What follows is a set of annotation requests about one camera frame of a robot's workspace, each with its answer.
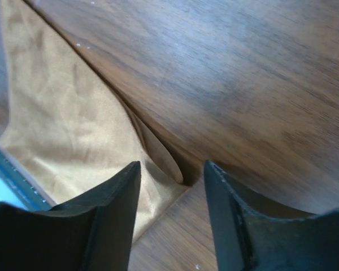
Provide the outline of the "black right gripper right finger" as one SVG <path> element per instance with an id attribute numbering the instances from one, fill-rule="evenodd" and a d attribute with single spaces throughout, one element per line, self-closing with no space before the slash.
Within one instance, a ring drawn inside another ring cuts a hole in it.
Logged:
<path id="1" fill-rule="evenodd" d="M 219 270 L 339 270 L 339 208 L 285 206 L 211 161 L 203 173 Z"/>

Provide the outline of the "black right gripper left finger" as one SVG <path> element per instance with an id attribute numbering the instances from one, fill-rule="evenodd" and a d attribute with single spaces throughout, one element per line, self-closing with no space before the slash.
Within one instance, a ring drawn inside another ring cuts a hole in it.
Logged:
<path id="1" fill-rule="evenodd" d="M 0 202 L 0 270 L 127 270 L 140 184 L 133 161 L 47 211 Z"/>

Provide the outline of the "brown cloth napkin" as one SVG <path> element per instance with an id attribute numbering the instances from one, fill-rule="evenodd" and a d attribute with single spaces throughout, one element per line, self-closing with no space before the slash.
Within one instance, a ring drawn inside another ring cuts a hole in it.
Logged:
<path id="1" fill-rule="evenodd" d="M 141 163 L 133 239 L 183 192 L 174 158 L 75 50 L 23 1 L 0 1 L 10 117 L 5 149 L 56 203 Z"/>

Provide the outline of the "aluminium frame rail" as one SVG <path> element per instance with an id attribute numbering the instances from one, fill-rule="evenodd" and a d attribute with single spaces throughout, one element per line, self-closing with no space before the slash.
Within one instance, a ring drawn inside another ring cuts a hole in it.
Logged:
<path id="1" fill-rule="evenodd" d="M 20 164 L 0 149 L 0 202 L 27 211 L 47 211 L 55 202 Z"/>

